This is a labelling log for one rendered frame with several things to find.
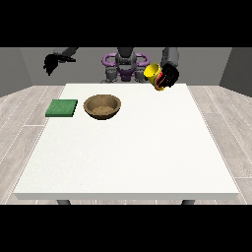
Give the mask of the yellow cup with melon print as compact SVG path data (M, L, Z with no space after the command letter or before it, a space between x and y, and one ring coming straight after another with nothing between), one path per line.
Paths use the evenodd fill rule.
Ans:
M158 80L162 76L162 71L158 63L149 65L145 71L144 76L154 86L157 91L163 91L164 87L158 85Z

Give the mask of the green square pad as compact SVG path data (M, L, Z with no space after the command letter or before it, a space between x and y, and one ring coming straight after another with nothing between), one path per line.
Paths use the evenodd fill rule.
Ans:
M46 117L72 117L78 101L76 99L54 99L48 106Z

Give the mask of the brown wooden bowl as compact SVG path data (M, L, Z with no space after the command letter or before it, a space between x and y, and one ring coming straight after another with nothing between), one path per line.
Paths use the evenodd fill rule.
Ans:
M97 120L112 118L120 107L121 100L112 94L96 94L84 102L84 111Z

